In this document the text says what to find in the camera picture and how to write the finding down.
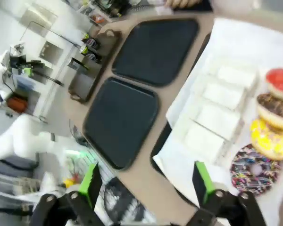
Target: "yellow frosted donut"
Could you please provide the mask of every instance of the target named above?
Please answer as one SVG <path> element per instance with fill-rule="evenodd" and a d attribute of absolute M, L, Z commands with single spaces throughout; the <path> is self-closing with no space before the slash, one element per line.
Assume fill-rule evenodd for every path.
<path fill-rule="evenodd" d="M 271 160 L 283 160 L 283 130 L 271 128 L 264 120 L 256 119 L 250 126 L 251 142 Z"/>

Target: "beige countertop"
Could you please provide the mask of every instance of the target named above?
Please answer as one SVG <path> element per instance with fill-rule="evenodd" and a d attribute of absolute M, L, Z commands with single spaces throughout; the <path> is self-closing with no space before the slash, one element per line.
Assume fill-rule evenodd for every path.
<path fill-rule="evenodd" d="M 176 16 L 159 16 L 153 18 L 131 18 L 130 20 L 124 20 L 114 22 L 104 26 L 100 33 L 107 29 L 113 29 L 121 31 L 123 34 L 123 41 L 113 54 L 106 70 L 104 71 L 99 84 L 97 85 L 90 101 L 86 104 L 80 104 L 70 98 L 66 98 L 64 101 L 65 112 L 73 123 L 82 131 L 83 121 L 88 113 L 90 106 L 98 92 L 100 85 L 103 81 L 111 76 L 112 63 L 120 50 L 124 40 L 129 34 L 130 30 L 139 22 L 151 19 L 163 19 L 163 18 L 179 18 L 179 17 L 191 17 L 195 18 L 200 25 L 199 34 L 192 46 L 188 56 L 180 70 L 177 78 L 168 86 L 163 88 L 153 88 L 147 85 L 141 85 L 145 88 L 155 91 L 160 99 L 160 110 L 156 121 L 154 122 L 145 142 L 143 143 L 140 152 L 133 162 L 132 166 L 125 171 L 118 171 L 117 177 L 124 183 L 124 185 L 139 199 L 151 212 L 154 213 L 158 221 L 172 222 L 174 224 L 185 225 L 193 216 L 196 208 L 187 204 L 177 194 L 173 186 L 159 173 L 157 173 L 150 164 L 150 154 L 153 147 L 166 125 L 166 111 L 171 105 L 180 88 L 184 84 L 187 76 L 190 73 L 190 69 L 195 61 L 197 53 L 203 43 L 204 38 L 211 32 L 213 27 L 213 21 L 215 15 L 208 14 L 186 14 Z M 283 19 L 275 19 L 268 14 L 256 13 L 253 15 L 245 16 L 244 18 L 238 18 L 243 21 L 249 21 L 261 26 L 265 26 L 274 30 L 283 32 Z"/>

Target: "chocolate sprinkled donut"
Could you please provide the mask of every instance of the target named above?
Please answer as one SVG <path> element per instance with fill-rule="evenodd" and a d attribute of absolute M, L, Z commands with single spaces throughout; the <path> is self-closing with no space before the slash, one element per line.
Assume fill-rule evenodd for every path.
<path fill-rule="evenodd" d="M 271 94 L 260 94 L 257 97 L 258 103 L 265 109 L 280 117 L 283 117 L 283 100 L 272 96 Z"/>
<path fill-rule="evenodd" d="M 252 165 L 259 165 L 262 172 L 253 175 Z M 281 167 L 278 161 L 273 161 L 258 153 L 250 144 L 243 147 L 234 157 L 231 166 L 232 184 L 240 192 L 252 192 L 260 195 L 268 191 L 276 182 Z"/>

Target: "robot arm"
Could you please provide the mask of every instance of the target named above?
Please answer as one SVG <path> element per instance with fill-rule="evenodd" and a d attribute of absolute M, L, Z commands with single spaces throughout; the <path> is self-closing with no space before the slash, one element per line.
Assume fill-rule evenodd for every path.
<path fill-rule="evenodd" d="M 36 160 L 36 153 L 50 150 L 51 134 L 40 132 L 40 126 L 27 114 L 20 115 L 0 136 L 0 160 L 16 154 Z"/>
<path fill-rule="evenodd" d="M 2 55 L 0 55 L 0 106 L 12 94 L 12 91 L 4 84 L 3 79 L 9 87 L 14 87 L 14 84 L 17 84 L 16 80 L 12 81 L 13 77 L 9 78 L 6 76 L 6 65 L 8 65 L 8 62 L 9 52 L 5 51 Z"/>

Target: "white cabinet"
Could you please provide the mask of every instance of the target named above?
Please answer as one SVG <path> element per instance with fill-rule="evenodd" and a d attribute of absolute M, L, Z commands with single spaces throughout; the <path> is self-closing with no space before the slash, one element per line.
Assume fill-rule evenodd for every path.
<path fill-rule="evenodd" d="M 67 61 L 75 49 L 73 44 L 60 36 L 48 31 L 45 37 L 27 29 L 21 41 L 25 42 L 26 60 L 41 60 L 45 63 L 44 69 L 36 69 L 34 75 L 27 78 L 33 85 L 28 113 L 34 116 L 46 117 L 58 89 L 64 89 L 55 82 L 42 77 L 41 74 L 63 82 Z"/>

